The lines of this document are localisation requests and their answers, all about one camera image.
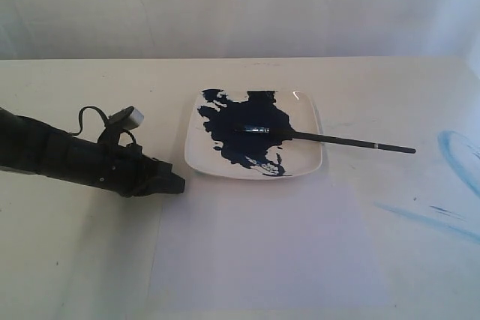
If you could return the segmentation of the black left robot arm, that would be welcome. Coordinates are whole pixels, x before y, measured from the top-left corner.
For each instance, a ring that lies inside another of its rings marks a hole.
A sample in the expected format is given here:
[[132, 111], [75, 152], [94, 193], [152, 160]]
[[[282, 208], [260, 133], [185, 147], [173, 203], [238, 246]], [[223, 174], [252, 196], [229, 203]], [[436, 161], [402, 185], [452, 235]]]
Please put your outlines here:
[[171, 163], [145, 156], [135, 139], [120, 145], [121, 135], [130, 135], [142, 123], [141, 112], [133, 106], [111, 116], [98, 107], [94, 110], [104, 125], [96, 142], [3, 109], [1, 170], [42, 175], [123, 197], [184, 192], [185, 180], [173, 172]]

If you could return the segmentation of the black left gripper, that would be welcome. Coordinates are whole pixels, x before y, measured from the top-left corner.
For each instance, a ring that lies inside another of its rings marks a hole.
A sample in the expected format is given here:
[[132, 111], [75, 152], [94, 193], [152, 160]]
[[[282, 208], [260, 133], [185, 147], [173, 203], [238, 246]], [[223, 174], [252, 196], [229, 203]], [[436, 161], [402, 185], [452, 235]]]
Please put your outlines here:
[[140, 147], [83, 139], [69, 146], [69, 181], [124, 197], [181, 194], [186, 184], [171, 163], [148, 160]]

